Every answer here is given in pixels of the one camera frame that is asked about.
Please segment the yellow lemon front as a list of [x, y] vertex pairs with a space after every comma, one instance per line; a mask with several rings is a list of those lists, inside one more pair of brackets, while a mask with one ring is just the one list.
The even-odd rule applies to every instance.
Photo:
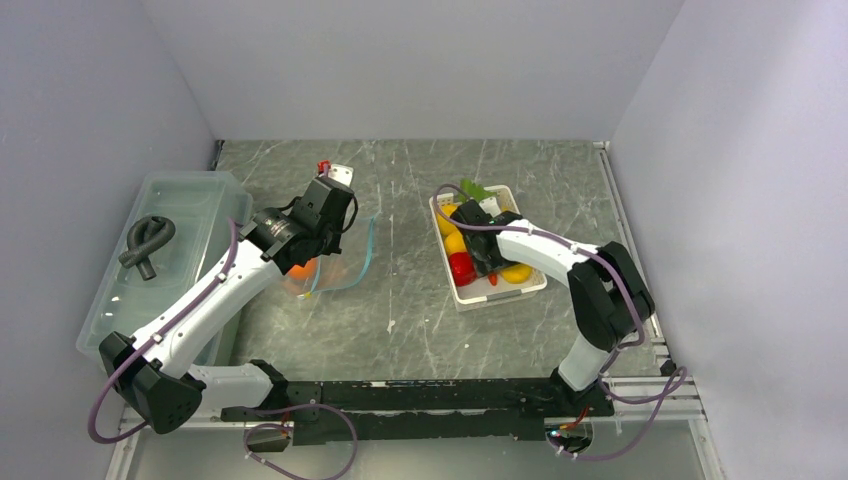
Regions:
[[528, 281], [533, 275], [534, 269], [528, 265], [515, 264], [500, 271], [500, 276], [510, 284], [521, 284]]

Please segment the orange tangerine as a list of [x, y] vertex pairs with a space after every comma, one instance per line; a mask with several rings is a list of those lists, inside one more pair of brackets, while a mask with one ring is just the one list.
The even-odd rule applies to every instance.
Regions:
[[304, 266], [294, 265], [287, 272], [287, 276], [293, 280], [306, 281], [316, 275], [318, 264], [319, 260], [317, 258], [313, 258], [307, 261]]

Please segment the clear zip top bag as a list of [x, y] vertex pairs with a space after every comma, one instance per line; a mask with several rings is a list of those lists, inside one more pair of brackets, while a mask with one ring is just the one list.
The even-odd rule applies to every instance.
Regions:
[[306, 281], [282, 280], [283, 288], [301, 299], [320, 292], [351, 288], [367, 273], [374, 256], [377, 216], [358, 218], [342, 236], [341, 254], [320, 256], [316, 275]]

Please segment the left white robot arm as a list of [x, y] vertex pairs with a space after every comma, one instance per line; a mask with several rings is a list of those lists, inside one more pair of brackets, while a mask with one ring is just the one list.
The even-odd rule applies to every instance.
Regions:
[[131, 335], [110, 333], [99, 351], [115, 391], [158, 434], [170, 433], [197, 411], [238, 408], [264, 420], [291, 405], [289, 383], [269, 363], [199, 366], [203, 347], [256, 295], [292, 267], [338, 254], [358, 201], [347, 169], [313, 178], [285, 207], [257, 212], [230, 227], [221, 259], [172, 306]]

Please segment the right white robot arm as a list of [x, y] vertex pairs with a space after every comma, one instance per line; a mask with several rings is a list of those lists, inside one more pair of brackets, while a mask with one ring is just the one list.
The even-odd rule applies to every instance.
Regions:
[[574, 415], [590, 399], [589, 387], [618, 353], [646, 340], [644, 322], [655, 303], [628, 249], [618, 242], [595, 246], [536, 227], [522, 215], [492, 216], [469, 200], [445, 218], [465, 237], [485, 273], [523, 264], [565, 285], [578, 335], [555, 369], [551, 388], [557, 411]]

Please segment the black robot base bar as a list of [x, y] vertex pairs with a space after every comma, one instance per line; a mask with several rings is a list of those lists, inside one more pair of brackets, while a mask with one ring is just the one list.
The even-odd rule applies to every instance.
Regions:
[[610, 417], [597, 386], [575, 393], [554, 377], [390, 381], [296, 381], [253, 413], [222, 411], [226, 422], [282, 420], [297, 446], [368, 440], [508, 437], [537, 441], [556, 419]]

